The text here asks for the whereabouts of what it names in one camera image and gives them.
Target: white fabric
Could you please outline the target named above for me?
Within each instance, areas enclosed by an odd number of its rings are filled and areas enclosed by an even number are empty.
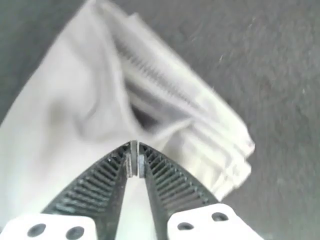
[[[156,123],[143,128],[131,104]],[[138,15],[90,0],[0,127],[0,226],[41,211],[129,140],[176,160],[219,200],[248,177],[255,148],[236,113]]]

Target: fabric fold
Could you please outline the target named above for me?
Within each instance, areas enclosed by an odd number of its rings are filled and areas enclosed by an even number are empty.
[[[131,106],[155,121],[143,126]],[[138,14],[89,0],[0,126],[0,226],[41,211],[130,140],[177,161],[219,200],[246,180],[255,148],[241,118]]]

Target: dark surface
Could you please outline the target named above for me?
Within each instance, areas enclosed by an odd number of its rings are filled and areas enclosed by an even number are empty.
[[[81,2],[0,1],[1,119]],[[116,2],[140,13],[248,124],[252,174],[224,202],[265,240],[319,239],[320,2]]]

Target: gray carpet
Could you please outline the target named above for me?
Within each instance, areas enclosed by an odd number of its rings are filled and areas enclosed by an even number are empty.
[[[1,120],[81,2],[0,1]],[[320,2],[116,2],[140,13],[248,124],[252,174],[224,202],[265,240],[319,239]]]

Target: screw hole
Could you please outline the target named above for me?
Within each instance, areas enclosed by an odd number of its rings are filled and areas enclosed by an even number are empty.
[[[84,235],[85,229],[82,226],[75,226],[68,230],[65,237],[68,240],[78,240]]]
[[[179,223],[179,225],[178,225],[179,230],[191,230],[193,228],[194,228],[194,226],[190,223],[187,223],[187,222],[182,222],[182,223]]]
[[[27,233],[29,238],[35,238],[41,235],[46,229],[46,225],[44,223],[39,223],[31,227]]]
[[[221,212],[215,212],[214,214],[211,215],[213,221],[215,222],[224,222],[229,220],[229,218],[227,217],[227,215],[221,213]]]

